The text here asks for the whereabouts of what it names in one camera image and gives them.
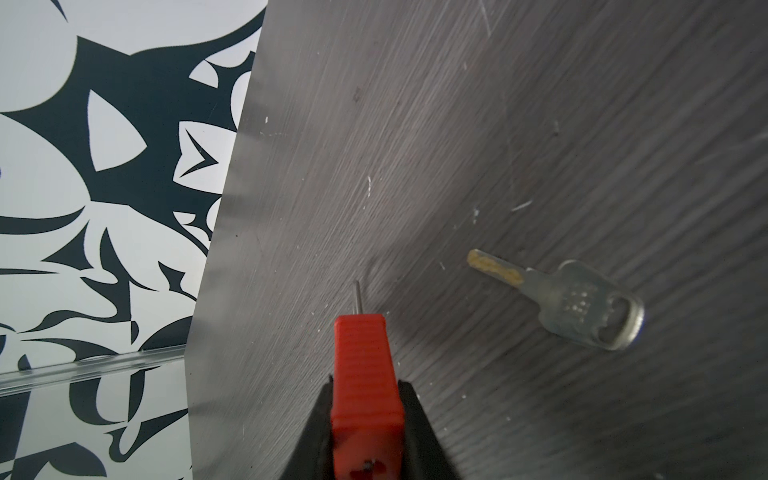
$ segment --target yellow residue on key blade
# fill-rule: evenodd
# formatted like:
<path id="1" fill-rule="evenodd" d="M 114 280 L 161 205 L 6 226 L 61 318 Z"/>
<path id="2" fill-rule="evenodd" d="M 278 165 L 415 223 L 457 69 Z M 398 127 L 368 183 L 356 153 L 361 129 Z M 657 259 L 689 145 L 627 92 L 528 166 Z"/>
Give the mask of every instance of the yellow residue on key blade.
<path id="1" fill-rule="evenodd" d="M 490 273 L 491 275 L 498 275 L 506 283 L 512 286 L 520 286 L 523 284 L 523 276 L 514 268 L 507 268 L 502 266 L 493 259 L 487 256 L 480 250 L 470 250 L 467 255 L 467 263 L 472 268 L 480 270 L 481 272 Z"/>

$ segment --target black and white pattern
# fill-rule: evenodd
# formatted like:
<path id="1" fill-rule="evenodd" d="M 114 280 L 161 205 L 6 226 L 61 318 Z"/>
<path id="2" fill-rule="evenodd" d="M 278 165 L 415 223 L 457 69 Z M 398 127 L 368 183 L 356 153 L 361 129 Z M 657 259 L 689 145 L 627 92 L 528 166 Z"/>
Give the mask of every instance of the black and white pattern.
<path id="1" fill-rule="evenodd" d="M 192 479 L 183 360 L 0 397 L 0 412 L 0 479 Z"/>
<path id="2" fill-rule="evenodd" d="M 0 5 L 0 373 L 186 342 L 265 6 Z"/>

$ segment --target red tool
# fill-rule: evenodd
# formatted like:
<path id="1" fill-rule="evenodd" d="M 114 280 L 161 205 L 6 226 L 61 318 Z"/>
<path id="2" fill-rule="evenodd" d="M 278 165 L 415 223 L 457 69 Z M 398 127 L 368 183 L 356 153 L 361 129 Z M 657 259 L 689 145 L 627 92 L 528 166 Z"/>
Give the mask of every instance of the red tool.
<path id="1" fill-rule="evenodd" d="M 333 469 L 336 480 L 398 480 L 405 411 L 383 315 L 364 314 L 355 282 L 355 314 L 336 319 Z"/>

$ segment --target key hole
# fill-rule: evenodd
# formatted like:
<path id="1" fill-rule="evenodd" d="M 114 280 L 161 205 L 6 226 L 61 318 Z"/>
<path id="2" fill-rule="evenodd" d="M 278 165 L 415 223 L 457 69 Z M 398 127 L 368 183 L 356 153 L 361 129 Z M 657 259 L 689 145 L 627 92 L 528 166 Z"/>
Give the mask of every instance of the key hole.
<path id="1" fill-rule="evenodd" d="M 612 343 L 621 333 L 629 318 L 629 300 L 615 296 L 611 301 L 611 311 L 608 314 L 607 325 L 598 330 L 598 338 L 606 343 Z"/>
<path id="2" fill-rule="evenodd" d="M 362 464 L 362 470 L 352 470 L 349 477 L 352 480 L 373 480 L 374 475 L 386 473 L 386 465 L 379 460 L 366 460 Z"/>

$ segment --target scratched metal surface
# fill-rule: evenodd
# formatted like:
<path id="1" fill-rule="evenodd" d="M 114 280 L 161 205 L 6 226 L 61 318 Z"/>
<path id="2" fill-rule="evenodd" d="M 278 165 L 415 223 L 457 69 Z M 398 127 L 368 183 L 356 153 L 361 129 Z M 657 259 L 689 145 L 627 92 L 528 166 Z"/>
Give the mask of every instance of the scratched metal surface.
<path id="1" fill-rule="evenodd" d="M 353 278 L 464 478 L 762 475 L 766 23 L 763 0 L 270 3 L 187 347 L 195 479 L 279 474 Z M 623 353 L 553 337 L 473 247 L 583 260 L 647 324 Z"/>

